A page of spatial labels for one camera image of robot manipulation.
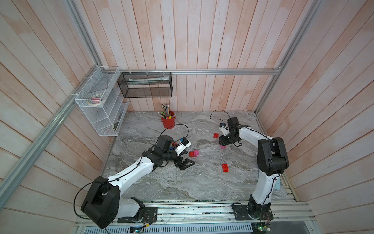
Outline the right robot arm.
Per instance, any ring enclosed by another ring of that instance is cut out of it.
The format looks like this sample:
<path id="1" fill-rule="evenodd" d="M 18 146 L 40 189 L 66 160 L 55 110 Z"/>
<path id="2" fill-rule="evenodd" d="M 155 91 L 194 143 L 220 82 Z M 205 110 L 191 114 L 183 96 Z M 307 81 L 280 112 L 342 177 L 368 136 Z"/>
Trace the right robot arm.
<path id="1" fill-rule="evenodd" d="M 272 220 L 271 196 L 276 182 L 285 169 L 289 160 L 284 141 L 280 137 L 264 135 L 248 125 L 241 125 L 236 117 L 229 118 L 227 123 L 220 123 L 219 144 L 227 146 L 245 140 L 257 147 L 257 166 L 259 177 L 253 194 L 247 205 L 239 202 L 231 205 L 236 220 Z"/>

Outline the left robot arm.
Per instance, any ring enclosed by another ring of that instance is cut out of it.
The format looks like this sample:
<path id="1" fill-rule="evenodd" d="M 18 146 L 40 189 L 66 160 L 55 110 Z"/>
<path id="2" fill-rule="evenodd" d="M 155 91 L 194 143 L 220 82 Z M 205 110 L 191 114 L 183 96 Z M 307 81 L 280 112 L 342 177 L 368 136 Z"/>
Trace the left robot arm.
<path id="1" fill-rule="evenodd" d="M 168 162 L 173 162 L 181 171 L 193 166 L 194 161 L 182 157 L 190 146 L 186 137 L 174 141 L 171 136 L 161 135 L 134 164 L 108 178 L 99 176 L 89 183 L 90 189 L 81 205 L 82 212 L 101 229 L 107 228 L 115 219 L 145 222 L 144 203 L 135 197 L 122 199 L 122 195 L 143 176 Z"/>

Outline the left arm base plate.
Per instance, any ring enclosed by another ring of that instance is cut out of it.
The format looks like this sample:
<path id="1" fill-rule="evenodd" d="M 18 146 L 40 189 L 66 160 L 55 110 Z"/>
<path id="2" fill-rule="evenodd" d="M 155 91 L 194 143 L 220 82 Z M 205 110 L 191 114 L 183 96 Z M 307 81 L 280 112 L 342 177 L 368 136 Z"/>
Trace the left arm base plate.
<path id="1" fill-rule="evenodd" d="M 154 223 L 157 221 L 157 207 L 145 207 L 141 208 L 135 217 L 122 217 L 117 220 L 118 223 L 131 223 L 131 224 L 147 224 Z"/>

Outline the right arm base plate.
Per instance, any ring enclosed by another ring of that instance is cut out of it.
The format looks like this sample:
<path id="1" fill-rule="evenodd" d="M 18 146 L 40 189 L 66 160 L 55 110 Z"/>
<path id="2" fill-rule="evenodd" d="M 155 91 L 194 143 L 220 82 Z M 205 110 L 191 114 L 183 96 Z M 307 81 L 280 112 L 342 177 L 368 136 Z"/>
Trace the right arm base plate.
<path id="1" fill-rule="evenodd" d="M 274 216 L 267 205 L 253 205 L 252 203 L 242 205 L 241 203 L 233 203 L 231 206 L 236 220 L 273 220 Z"/>

